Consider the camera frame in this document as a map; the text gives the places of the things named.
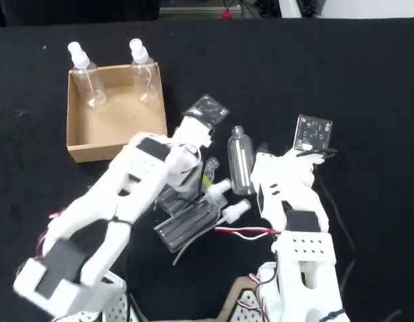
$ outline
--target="empty plastic bottle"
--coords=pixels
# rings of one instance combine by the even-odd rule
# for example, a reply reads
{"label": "empty plastic bottle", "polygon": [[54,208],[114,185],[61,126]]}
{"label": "empty plastic bottle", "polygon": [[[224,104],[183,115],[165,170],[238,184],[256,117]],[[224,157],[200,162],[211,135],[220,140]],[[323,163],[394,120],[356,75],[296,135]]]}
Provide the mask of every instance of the empty plastic bottle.
{"label": "empty plastic bottle", "polygon": [[[219,161],[211,157],[205,164],[204,175],[199,180],[202,180],[201,191],[205,192],[208,186],[214,181],[215,169],[219,167]],[[171,216],[176,215],[182,209],[184,209],[189,203],[198,196],[199,180],[195,180],[190,187],[189,191],[183,193],[176,191],[169,186],[160,196],[157,198],[158,204]]]}
{"label": "empty plastic bottle", "polygon": [[90,107],[104,104],[107,97],[97,65],[89,60],[78,42],[71,42],[68,45],[68,51],[71,53],[71,60],[74,63],[72,77],[81,98]]}
{"label": "empty plastic bottle", "polygon": [[254,193],[250,175],[254,165],[253,143],[244,133],[242,126],[232,129],[232,136],[227,141],[227,156],[231,172],[232,190],[237,195]]}
{"label": "empty plastic bottle", "polygon": [[140,101],[148,103],[157,100],[158,91],[154,87],[154,60],[149,57],[146,47],[140,39],[133,39],[129,43],[132,54],[132,73],[136,93]]}

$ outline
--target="robotic arm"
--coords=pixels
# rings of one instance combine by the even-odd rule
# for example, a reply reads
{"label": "robotic arm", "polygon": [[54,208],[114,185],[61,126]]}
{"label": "robotic arm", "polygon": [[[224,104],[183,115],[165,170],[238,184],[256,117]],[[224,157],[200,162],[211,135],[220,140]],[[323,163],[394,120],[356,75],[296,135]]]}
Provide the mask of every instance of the robotic arm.
{"label": "robotic arm", "polygon": [[[111,161],[108,170],[80,198],[53,219],[42,255],[30,258],[14,282],[15,291],[53,316],[97,312],[125,292],[125,281],[109,271],[129,242],[136,220],[166,184],[187,190],[202,168],[201,147],[228,113],[205,95],[186,113],[172,138],[139,133]],[[88,256],[70,240],[97,220],[108,221],[105,239]]]}
{"label": "robotic arm", "polygon": [[311,188],[314,166],[329,149],[332,122],[300,116],[293,148],[284,156],[257,153],[252,181],[262,218],[281,234],[272,244],[276,262],[258,270],[259,299],[270,321],[349,321],[335,272],[329,220]]}

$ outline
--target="black cloth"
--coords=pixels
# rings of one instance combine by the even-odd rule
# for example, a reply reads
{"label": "black cloth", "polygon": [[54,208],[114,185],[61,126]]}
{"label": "black cloth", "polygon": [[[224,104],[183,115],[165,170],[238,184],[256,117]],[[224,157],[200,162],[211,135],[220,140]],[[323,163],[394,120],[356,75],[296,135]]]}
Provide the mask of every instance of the black cloth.
{"label": "black cloth", "polygon": [[[170,131],[204,93],[231,111],[208,150],[221,162],[217,179],[229,174],[232,125],[244,126],[256,146],[267,142],[282,154],[300,113],[333,120],[330,147],[340,152],[317,175],[357,248],[344,306],[353,321],[381,321],[396,309],[403,314],[395,321],[414,321],[414,19],[0,30],[0,321],[42,321],[14,295],[15,269],[34,255],[47,214],[82,195],[107,166],[75,164],[66,151],[66,45],[78,40],[98,65],[125,64],[133,37],[160,63]],[[320,197],[341,279],[352,253]],[[266,225],[256,209],[253,203],[236,225]],[[149,319],[214,317],[237,276],[272,260],[268,238],[209,233],[172,267],[173,256],[153,231],[163,219],[160,211],[143,216],[127,253],[129,289]]]}

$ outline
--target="spray bottle cap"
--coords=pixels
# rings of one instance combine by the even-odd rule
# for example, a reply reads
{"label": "spray bottle cap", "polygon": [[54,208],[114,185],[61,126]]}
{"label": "spray bottle cap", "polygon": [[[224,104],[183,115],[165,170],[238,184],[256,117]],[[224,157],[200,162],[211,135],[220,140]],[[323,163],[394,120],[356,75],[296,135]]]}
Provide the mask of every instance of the spray bottle cap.
{"label": "spray bottle cap", "polygon": [[247,199],[241,200],[239,203],[233,206],[229,206],[221,212],[221,215],[227,223],[234,223],[237,221],[246,211],[248,211],[252,205]]}
{"label": "spray bottle cap", "polygon": [[91,63],[86,52],[81,49],[78,42],[71,42],[68,45],[68,51],[71,53],[71,60],[78,69],[85,69]]}
{"label": "spray bottle cap", "polygon": [[148,60],[148,52],[146,47],[142,45],[140,39],[134,38],[129,43],[129,48],[131,48],[132,59],[137,64],[143,64]]}

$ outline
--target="open cardboard box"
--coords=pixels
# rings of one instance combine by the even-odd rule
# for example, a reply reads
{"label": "open cardboard box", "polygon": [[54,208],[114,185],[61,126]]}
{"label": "open cardboard box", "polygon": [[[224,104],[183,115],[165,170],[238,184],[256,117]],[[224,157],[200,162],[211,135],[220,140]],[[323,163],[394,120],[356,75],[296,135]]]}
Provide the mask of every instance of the open cardboard box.
{"label": "open cardboard box", "polygon": [[134,90],[130,65],[99,68],[107,102],[87,107],[68,74],[66,146],[76,162],[110,160],[138,132],[166,134],[165,107],[159,67],[151,66],[157,99],[143,103]]}

